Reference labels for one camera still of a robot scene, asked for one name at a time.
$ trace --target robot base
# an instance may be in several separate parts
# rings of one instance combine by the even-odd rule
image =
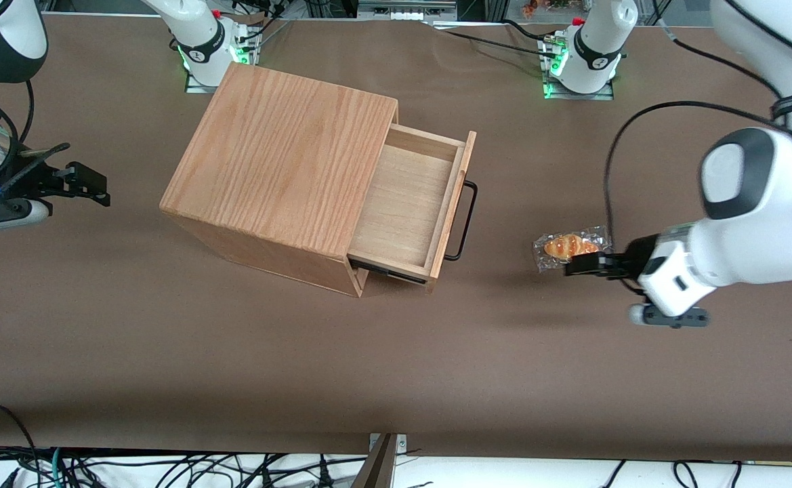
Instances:
[[[232,58],[234,58],[235,62],[240,62],[241,64],[250,64],[252,66],[257,66],[260,62],[260,43],[262,43],[263,36],[259,34],[262,27],[259,25],[246,25],[246,24],[236,24],[236,33],[232,37],[232,43],[230,44],[230,52],[232,54]],[[244,37],[252,37],[246,41],[238,41]],[[191,74],[191,70],[188,69],[188,63],[185,62],[185,73],[187,74],[187,78],[185,79],[185,93],[215,93],[218,89],[217,86],[209,86],[200,83],[194,78],[194,75]]]
[[[559,30],[556,32],[556,37],[563,36],[564,31]],[[540,52],[551,52],[555,53],[556,55],[562,56],[560,53],[561,49],[564,49],[560,44],[557,43],[547,43],[546,41],[537,41],[537,49]],[[541,72],[543,73],[543,97],[544,98],[559,98],[563,100],[601,100],[601,101],[608,101],[612,100],[612,80],[607,81],[606,85],[600,91],[592,93],[590,95],[585,95],[583,93],[576,93],[567,89],[561,81],[557,80],[551,74],[551,71],[554,69],[554,65],[560,61],[560,59],[550,59],[545,58],[545,56],[539,56],[541,59]]]

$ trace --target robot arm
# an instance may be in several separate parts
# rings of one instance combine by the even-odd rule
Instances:
[[[204,0],[142,0],[164,19],[188,71],[207,86],[218,86],[231,62],[250,49],[248,27],[215,18]]]
[[[792,3],[776,6],[712,0],[711,9],[718,35],[784,96],[776,108],[790,108],[792,49],[754,22],[792,42]],[[792,112],[785,116],[792,129]],[[694,305],[718,287],[792,281],[792,136],[758,127],[725,136],[703,158],[700,189],[699,222],[641,238],[622,254],[578,256],[566,275],[637,281],[647,303],[631,319],[653,325],[705,325]]]
[[[0,0],[0,83],[29,81],[43,65],[47,40],[34,0]],[[86,197],[110,205],[106,177],[83,164],[55,169],[46,158],[67,148],[37,151],[0,126],[0,229],[42,222],[45,197]]]
[[[633,0],[597,0],[584,24],[571,25],[562,32],[566,55],[551,74],[572,92],[598,92],[615,75],[638,13]]]

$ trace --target brown table surface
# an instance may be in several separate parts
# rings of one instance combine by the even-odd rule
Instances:
[[[161,20],[46,25],[29,142],[70,142],[53,165],[104,172],[113,206],[54,199],[45,224],[0,232],[0,404],[37,444],[361,452],[393,430],[424,454],[792,460],[792,283],[716,291],[706,329],[638,327],[620,285],[531,257],[544,232],[603,223],[626,118],[681,99],[765,114],[751,80],[637,28],[614,102],[548,101],[534,56],[416,22],[294,22],[263,66],[398,98],[415,129],[478,133],[463,259],[430,296],[370,277],[353,299],[219,259],[159,213],[209,101],[182,92]],[[681,36],[733,56],[711,30]],[[24,120],[23,87],[0,104]],[[699,219],[703,153],[747,125],[695,108],[638,121],[615,160],[621,244]],[[22,441],[0,418],[0,444]]]

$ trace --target metal bracket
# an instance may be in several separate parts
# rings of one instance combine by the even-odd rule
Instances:
[[[375,448],[377,439],[380,439],[380,434],[369,435],[369,452]],[[405,454],[408,451],[408,435],[396,434],[396,454]]]

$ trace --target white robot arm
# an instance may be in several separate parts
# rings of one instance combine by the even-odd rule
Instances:
[[[243,62],[259,30],[224,16],[216,18],[204,0],[142,0],[164,19],[179,44],[188,71],[216,87],[231,62]]]
[[[564,30],[565,56],[551,74],[575,93],[598,92],[615,76],[621,48],[637,24],[633,0],[597,0],[582,25]]]
[[[792,44],[792,2],[777,7],[711,3],[718,35],[779,90],[774,110],[792,129],[792,47],[758,25]],[[705,219],[641,238],[623,254],[575,259],[566,274],[635,279],[648,303],[631,319],[657,325],[704,325],[694,305],[718,287],[792,281],[792,136],[761,127],[725,136],[703,158],[700,189]]]

